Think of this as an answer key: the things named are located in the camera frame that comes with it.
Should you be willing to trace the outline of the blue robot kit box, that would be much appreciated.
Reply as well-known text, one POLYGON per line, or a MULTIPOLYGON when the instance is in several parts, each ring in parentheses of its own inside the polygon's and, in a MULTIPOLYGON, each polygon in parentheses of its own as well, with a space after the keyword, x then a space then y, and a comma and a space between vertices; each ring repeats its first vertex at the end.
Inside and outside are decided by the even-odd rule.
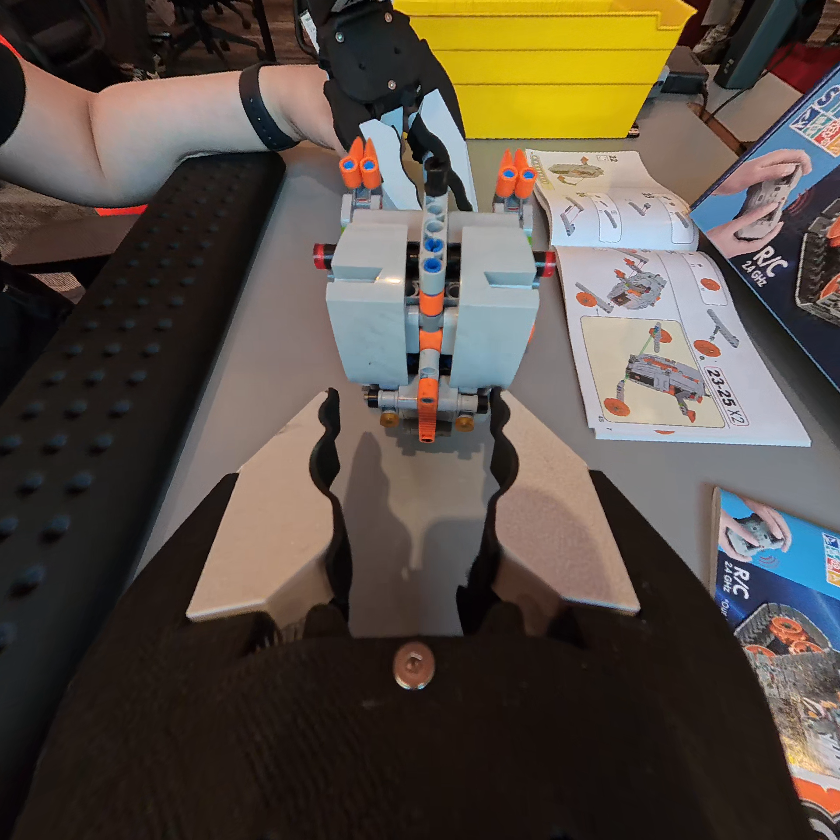
POLYGON ((697 200, 691 216, 839 387, 839 68, 697 200))

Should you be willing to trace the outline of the person's left forearm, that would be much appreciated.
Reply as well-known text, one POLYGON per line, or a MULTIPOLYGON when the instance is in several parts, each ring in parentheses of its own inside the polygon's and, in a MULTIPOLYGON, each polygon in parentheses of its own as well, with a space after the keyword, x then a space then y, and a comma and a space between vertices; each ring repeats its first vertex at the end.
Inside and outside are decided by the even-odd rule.
POLYGON ((94 93, 22 60, 22 118, 2 145, 3 182, 96 207, 147 203, 184 160, 261 152, 238 74, 120 83, 94 93))

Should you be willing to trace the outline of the blue cover booklet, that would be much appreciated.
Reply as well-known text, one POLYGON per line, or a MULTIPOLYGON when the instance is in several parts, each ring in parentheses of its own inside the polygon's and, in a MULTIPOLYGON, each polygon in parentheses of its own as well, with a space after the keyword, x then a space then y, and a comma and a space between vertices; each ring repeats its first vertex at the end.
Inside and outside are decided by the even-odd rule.
POLYGON ((838 531, 717 487, 709 590, 770 706, 812 829, 839 838, 838 531))

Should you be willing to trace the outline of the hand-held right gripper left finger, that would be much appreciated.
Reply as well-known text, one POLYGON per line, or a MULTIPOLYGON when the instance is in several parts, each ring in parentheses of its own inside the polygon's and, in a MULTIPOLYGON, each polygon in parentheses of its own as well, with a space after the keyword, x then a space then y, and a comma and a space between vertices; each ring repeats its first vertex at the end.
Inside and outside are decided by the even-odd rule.
POLYGON ((349 615, 351 550, 331 485, 340 395, 319 392, 238 470, 186 616, 267 613, 293 624, 321 603, 349 615))

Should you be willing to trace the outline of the black monitor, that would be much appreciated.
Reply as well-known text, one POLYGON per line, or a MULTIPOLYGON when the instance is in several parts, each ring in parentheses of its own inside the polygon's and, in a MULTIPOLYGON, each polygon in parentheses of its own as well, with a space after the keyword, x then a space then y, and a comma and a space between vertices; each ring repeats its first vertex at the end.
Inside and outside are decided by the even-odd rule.
POLYGON ((731 37, 714 83, 728 90, 749 89, 767 69, 774 51, 802 18, 805 1, 755 1, 731 37))

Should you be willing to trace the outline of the yellow plastic bin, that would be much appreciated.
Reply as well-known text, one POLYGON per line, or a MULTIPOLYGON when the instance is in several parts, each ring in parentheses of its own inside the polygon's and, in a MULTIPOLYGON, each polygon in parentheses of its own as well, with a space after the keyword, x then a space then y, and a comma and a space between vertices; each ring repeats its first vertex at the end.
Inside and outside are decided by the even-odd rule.
POLYGON ((468 140, 627 136, 696 10, 681 1, 398 1, 468 140))

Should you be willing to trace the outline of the person's left hand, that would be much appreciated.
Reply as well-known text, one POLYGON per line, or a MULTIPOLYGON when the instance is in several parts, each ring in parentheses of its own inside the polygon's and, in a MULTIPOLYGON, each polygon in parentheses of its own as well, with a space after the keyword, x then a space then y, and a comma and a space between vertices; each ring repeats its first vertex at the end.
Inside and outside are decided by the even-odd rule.
POLYGON ((323 93, 328 74, 316 65, 268 65, 259 70, 259 93, 279 129, 293 140, 345 155, 323 93))

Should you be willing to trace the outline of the black office chair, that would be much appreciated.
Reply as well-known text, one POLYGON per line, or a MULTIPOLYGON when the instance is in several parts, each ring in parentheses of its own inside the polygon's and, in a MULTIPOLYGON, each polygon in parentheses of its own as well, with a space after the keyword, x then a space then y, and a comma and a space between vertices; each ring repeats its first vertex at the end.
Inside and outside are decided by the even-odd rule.
POLYGON ((165 27, 164 32, 151 38, 162 48, 161 59, 168 70, 173 70, 181 56, 196 45, 203 46, 208 55, 219 58, 226 69, 229 68, 226 53, 232 44, 253 49, 258 61, 274 62, 277 59, 262 1, 149 1, 145 6, 165 27), (238 16, 244 29, 255 25, 260 40, 227 31, 207 17, 209 10, 220 17, 224 8, 238 16))

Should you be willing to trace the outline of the black wristband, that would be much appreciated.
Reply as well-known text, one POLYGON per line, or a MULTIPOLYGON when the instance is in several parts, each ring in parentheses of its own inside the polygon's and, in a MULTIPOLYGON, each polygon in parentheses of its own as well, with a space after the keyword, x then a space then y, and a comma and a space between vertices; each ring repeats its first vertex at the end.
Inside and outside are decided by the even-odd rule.
POLYGON ((301 140, 294 139, 279 126, 262 98, 259 87, 260 70, 274 65, 272 61, 261 60, 241 70, 238 76, 238 94, 245 116, 259 141, 268 151, 282 152, 294 148, 301 140))

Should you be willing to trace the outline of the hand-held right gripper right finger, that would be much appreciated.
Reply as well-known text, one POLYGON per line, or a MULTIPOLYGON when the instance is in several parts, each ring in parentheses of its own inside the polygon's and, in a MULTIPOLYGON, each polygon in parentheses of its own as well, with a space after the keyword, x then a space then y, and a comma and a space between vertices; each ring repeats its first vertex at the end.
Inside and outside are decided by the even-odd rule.
POLYGON ((526 621, 552 621, 571 603, 633 615, 639 601, 587 464, 508 392, 489 396, 498 490, 479 552, 457 590, 462 621, 498 602, 526 621))

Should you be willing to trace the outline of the grey toy robot model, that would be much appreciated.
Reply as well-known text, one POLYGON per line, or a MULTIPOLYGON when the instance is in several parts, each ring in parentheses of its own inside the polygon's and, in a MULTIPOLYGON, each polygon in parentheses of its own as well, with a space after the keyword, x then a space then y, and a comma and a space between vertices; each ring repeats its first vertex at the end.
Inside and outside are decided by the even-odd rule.
POLYGON ((490 213, 449 209, 455 174, 424 164, 422 202, 386 209, 373 140, 339 163, 347 190, 341 237, 317 244, 343 370, 384 427, 422 444, 473 430, 489 394, 507 388, 532 338, 552 251, 532 248, 536 171, 523 150, 502 156, 490 213))

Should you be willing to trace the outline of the grey desk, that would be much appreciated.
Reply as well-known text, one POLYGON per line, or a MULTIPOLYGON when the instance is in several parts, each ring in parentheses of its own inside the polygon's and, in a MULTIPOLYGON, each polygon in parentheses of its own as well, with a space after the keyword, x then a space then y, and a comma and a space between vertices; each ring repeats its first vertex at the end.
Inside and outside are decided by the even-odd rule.
MULTIPOLYGON (((341 499, 353 552, 350 626, 358 636, 453 635, 455 589, 480 543, 491 437, 483 424, 424 447, 391 435, 347 382, 314 269, 314 243, 340 232, 338 156, 310 143, 287 173, 233 321, 185 441, 141 570, 228 473, 318 392, 340 393, 341 499)), ((809 448, 597 439, 581 399, 560 284, 542 284, 533 341, 512 394, 602 471, 708 582, 711 495, 723 487, 838 530, 838 393, 755 294, 725 272, 748 336, 812 440, 809 448)))

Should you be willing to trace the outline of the grey power adapter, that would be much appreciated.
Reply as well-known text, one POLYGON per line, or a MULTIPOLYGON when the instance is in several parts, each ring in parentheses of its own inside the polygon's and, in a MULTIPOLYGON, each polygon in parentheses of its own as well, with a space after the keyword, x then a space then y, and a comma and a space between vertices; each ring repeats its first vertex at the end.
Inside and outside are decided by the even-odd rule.
POLYGON ((657 81, 657 92, 693 96, 707 87, 708 70, 690 47, 675 47, 657 81))

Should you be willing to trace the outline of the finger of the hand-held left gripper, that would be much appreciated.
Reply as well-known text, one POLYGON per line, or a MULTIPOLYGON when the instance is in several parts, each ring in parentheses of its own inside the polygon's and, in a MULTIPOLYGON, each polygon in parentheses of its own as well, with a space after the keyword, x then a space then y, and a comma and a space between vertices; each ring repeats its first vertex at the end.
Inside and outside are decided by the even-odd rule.
POLYGON ((476 211, 478 202, 466 139, 440 90, 423 96, 406 126, 413 158, 423 164, 433 194, 449 190, 458 210, 476 211))
POLYGON ((394 108, 380 119, 368 119, 359 126, 360 136, 373 142, 382 178, 381 208, 395 211, 420 211, 417 187, 403 166, 403 129, 405 109, 394 108))

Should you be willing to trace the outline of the person's body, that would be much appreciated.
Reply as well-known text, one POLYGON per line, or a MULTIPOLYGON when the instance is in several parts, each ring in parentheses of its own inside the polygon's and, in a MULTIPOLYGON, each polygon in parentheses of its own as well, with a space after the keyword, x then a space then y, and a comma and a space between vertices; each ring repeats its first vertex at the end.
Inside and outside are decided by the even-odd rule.
POLYGON ((1 138, 4 145, 23 115, 26 98, 25 70, 20 55, 1 37, 1 138))

